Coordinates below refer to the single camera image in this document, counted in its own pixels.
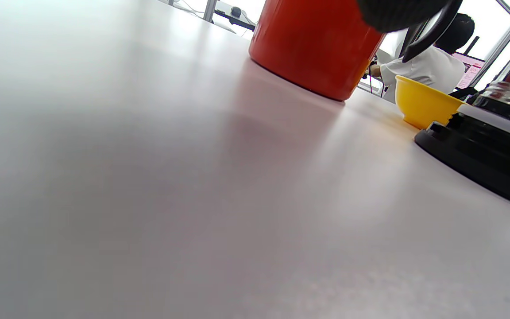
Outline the person's left hand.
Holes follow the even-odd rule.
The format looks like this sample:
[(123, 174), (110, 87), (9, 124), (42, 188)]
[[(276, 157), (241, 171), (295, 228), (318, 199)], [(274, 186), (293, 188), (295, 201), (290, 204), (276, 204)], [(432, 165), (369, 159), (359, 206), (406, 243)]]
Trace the person's left hand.
[(426, 21), (448, 3), (449, 0), (357, 0), (364, 22), (385, 34)]

